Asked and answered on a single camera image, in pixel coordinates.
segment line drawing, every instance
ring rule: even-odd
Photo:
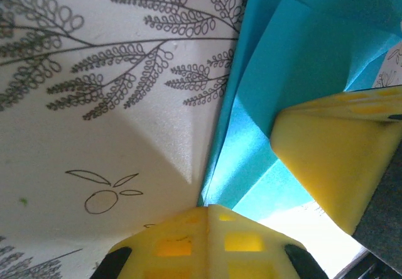
[[[391,60],[395,57],[395,63],[399,65],[400,56],[402,56],[402,43],[401,45],[396,48],[387,58],[387,60]]]
[[[134,6],[160,13],[146,15],[144,24],[149,29],[164,31],[173,36],[166,38],[128,40],[122,42],[92,43],[74,36],[84,26],[84,17],[57,0],[0,0],[0,39],[14,39],[16,31],[25,32],[19,40],[0,45],[0,67],[21,64],[7,88],[0,93],[0,111],[15,106],[31,91],[39,88],[63,70],[53,57],[58,54],[93,50],[74,64],[70,71],[76,78],[48,87],[48,95],[61,95],[46,107],[52,111],[97,104],[84,114],[84,120],[92,120],[123,104],[125,109],[142,101],[160,80],[161,75],[174,61],[174,54],[165,48],[171,41],[236,41],[243,21],[247,0],[208,0],[214,13],[194,9],[189,0],[110,0],[112,3]],[[32,25],[19,25],[24,17]],[[208,34],[218,25],[227,27],[233,37],[211,37]],[[181,79],[169,80],[166,86],[198,92],[184,100],[188,106],[198,106],[222,97],[225,92],[233,51],[222,52],[207,61],[204,70],[220,67],[222,75],[204,76],[203,80],[192,80],[192,76],[171,68]],[[123,72],[116,71],[115,77],[104,77],[99,72],[103,67],[128,63]]]
[[[392,85],[398,85],[399,84],[399,77],[396,76],[396,71],[391,70],[389,73],[386,72],[381,72],[378,75],[376,85],[374,86],[375,88],[378,87],[387,87],[387,86],[392,86]]]
[[[0,243],[6,238],[0,236]],[[0,279],[27,279],[27,278],[49,278],[60,279],[60,267],[62,266],[61,258],[82,251],[76,249],[65,253],[56,258],[44,261],[37,265],[32,265],[33,257],[22,260],[23,252],[14,251],[13,246],[0,247]]]
[[[108,185],[111,188],[117,188],[123,186],[125,183],[128,183],[134,177],[139,175],[139,173],[127,175],[119,179],[113,185],[106,178],[96,174],[95,172],[87,171],[87,170],[69,170],[65,173],[73,175],[75,177],[82,178],[84,180],[89,180],[94,183]],[[111,210],[119,201],[119,195],[123,196],[134,196],[134,195],[143,195],[142,191],[126,189],[123,191],[116,192],[115,190],[110,189],[102,189],[92,193],[84,202],[84,209],[89,214],[103,214],[109,210]]]

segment blue fabric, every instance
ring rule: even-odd
[[[311,200],[270,148],[274,117],[370,87],[381,57],[400,41],[400,2],[248,0],[199,205],[258,220]]]

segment fruit drawing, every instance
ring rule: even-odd
[[[84,180],[90,180],[94,183],[108,185],[111,188],[121,187],[139,174],[136,173],[123,177],[119,179],[116,183],[114,183],[114,185],[112,185],[110,181],[108,181],[106,178],[101,177],[99,174],[91,171],[70,170],[66,171],[66,173],[74,175],[75,177],[83,178]],[[133,196],[142,194],[143,193],[141,191],[131,189],[126,189],[120,192],[110,189],[100,190],[92,193],[90,197],[87,198],[84,203],[84,207],[89,214],[102,214],[109,211],[117,204],[117,202],[119,201],[119,195]]]

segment yellow plastic object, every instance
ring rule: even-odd
[[[343,92],[280,112],[273,151],[353,234],[402,138],[402,87]]]
[[[320,272],[317,276],[299,276],[289,252],[285,252],[289,245],[305,251],[288,236],[210,205],[193,208],[127,238],[108,256],[128,250],[113,279],[327,278],[321,269],[324,276]],[[99,268],[108,267],[104,261]],[[302,263],[302,271],[307,264]],[[112,278],[110,274],[98,273],[96,278]]]

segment black rubber piece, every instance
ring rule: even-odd
[[[402,275],[402,142],[352,237]]]
[[[327,274],[325,274],[313,256],[305,249],[294,244],[287,244],[285,252],[300,279],[328,279]]]
[[[132,249],[125,246],[107,254],[90,279],[117,279],[131,252]]]
[[[402,120],[402,114],[392,114],[388,117],[391,120]]]

